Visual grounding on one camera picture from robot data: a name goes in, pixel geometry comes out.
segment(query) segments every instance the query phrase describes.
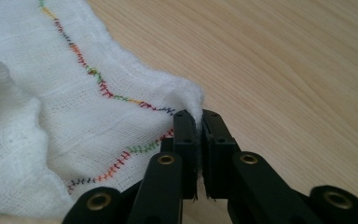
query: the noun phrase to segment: colorful thread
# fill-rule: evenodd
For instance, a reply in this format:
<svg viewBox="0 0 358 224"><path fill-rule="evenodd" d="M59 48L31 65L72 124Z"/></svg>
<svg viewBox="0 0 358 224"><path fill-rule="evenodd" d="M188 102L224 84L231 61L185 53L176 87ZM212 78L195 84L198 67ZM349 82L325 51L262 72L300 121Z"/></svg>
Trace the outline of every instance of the colorful thread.
<svg viewBox="0 0 358 224"><path fill-rule="evenodd" d="M173 137L173 129L169 129L165 134L163 134L159 139L156 139L153 143L150 143L147 146L137 146L137 147L126 147L126 151L123 151L118 158L115 158L115 162L108 168L107 172L97 177L88 177L88 178L78 178L76 180L70 180L67 185L68 193L72 194L75 190L75 187L79 185L85 185L90 183L103 182L110 178L114 177L114 174L117 170L121 169L125 165L125 161L131 157L131 153L145 153L150 150L154 150L159 147L159 143L164 138Z"/></svg>
<svg viewBox="0 0 358 224"><path fill-rule="evenodd" d="M103 76L101 75L101 72L90 65L87 64L83 54L81 53L79 47L71 40L70 36L64 31L63 26L60 22L60 19L52 13L47 7L45 7L45 2L43 0L39 0L39 6L42 8L42 11L51 17L54 21L54 25L57 27L58 32L65 38L66 42L69 45L69 48L74 52L74 54L77 56L77 62L86 69L87 73L89 75L95 76L97 79L97 84L99 85L100 92L102 96L107 98L112 98L115 100L120 100L124 102L134 103L140 106L141 108L145 109L151 109L153 111L162 111L166 112L168 115L172 116L174 114L175 109L170 107L163 107L163 108L157 108L155 106L152 106L151 104L148 104L144 101L139 101L135 99L131 99L130 97L125 97L122 95L115 95L113 94L107 84L106 81L103 79Z"/></svg>

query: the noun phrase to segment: wooden surface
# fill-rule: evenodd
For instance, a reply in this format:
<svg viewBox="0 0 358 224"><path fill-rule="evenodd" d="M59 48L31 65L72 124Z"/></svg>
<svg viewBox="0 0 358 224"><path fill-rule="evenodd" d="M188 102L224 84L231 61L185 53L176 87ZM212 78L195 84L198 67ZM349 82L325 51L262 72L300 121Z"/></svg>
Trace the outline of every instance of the wooden surface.
<svg viewBox="0 0 358 224"><path fill-rule="evenodd" d="M358 0L89 3L143 62L201 85L241 149L293 189L358 196ZM184 223L230 223L204 195Z"/></svg>

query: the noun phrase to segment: white cloth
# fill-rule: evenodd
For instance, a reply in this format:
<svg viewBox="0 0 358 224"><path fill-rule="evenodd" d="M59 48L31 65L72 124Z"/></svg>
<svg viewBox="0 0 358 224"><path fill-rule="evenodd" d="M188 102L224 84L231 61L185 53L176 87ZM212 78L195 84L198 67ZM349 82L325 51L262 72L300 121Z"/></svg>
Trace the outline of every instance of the white cloth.
<svg viewBox="0 0 358 224"><path fill-rule="evenodd" d="M0 0L0 214L63 217L142 179L202 90L113 41L86 1Z"/></svg>

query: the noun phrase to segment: tabletop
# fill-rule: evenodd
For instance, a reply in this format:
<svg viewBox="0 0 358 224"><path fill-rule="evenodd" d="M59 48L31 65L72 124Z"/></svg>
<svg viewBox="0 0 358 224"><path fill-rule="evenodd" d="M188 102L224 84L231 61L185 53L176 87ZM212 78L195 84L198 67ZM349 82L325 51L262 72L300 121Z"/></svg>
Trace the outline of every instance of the tabletop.
<svg viewBox="0 0 358 224"><path fill-rule="evenodd" d="M241 150L291 188L358 196L358 1L89 3L144 63L198 83ZM199 191L184 223L230 223L227 202Z"/></svg>

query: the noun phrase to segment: hole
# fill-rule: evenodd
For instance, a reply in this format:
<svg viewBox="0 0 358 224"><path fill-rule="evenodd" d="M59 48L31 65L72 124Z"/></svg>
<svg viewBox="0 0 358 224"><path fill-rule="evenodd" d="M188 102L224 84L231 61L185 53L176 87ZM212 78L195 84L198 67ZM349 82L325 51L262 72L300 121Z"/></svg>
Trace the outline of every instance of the hole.
<svg viewBox="0 0 358 224"><path fill-rule="evenodd" d="M158 162L163 165L169 165L175 161L175 157L170 155L163 155L158 157Z"/></svg>
<svg viewBox="0 0 358 224"><path fill-rule="evenodd" d="M91 211L98 211L105 208L112 201L112 197L105 192L98 192L92 195L87 201L87 207Z"/></svg>
<svg viewBox="0 0 358 224"><path fill-rule="evenodd" d="M226 138L222 138L222 137L217 139L218 143L225 143L226 141L227 141Z"/></svg>
<svg viewBox="0 0 358 224"><path fill-rule="evenodd" d="M335 191L331 191L331 190L326 191L324 193L324 199L328 203L331 203L335 207L341 209L350 209L353 207L353 204L349 198Z"/></svg>
<svg viewBox="0 0 358 224"><path fill-rule="evenodd" d="M144 224L161 224L159 217L147 217Z"/></svg>
<svg viewBox="0 0 358 224"><path fill-rule="evenodd" d="M242 155L240 157L241 161L248 163L248 164L256 164L258 162L257 157L254 157L252 155L246 154L246 155Z"/></svg>
<svg viewBox="0 0 358 224"><path fill-rule="evenodd" d="M307 222L302 217L292 217L289 220L290 224L307 224Z"/></svg>

